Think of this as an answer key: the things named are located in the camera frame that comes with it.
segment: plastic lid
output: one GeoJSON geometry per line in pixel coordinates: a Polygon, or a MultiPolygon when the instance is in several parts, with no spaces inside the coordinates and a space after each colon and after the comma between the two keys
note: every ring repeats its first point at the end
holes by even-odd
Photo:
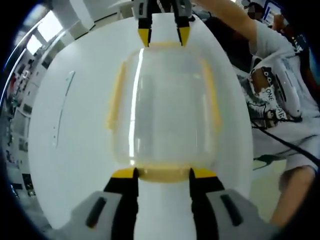
{"type": "Polygon", "coordinates": [[[107,121],[115,160],[162,174],[212,163],[216,101],[211,69],[194,52],[165,45],[134,52],[121,66],[107,121]]]}

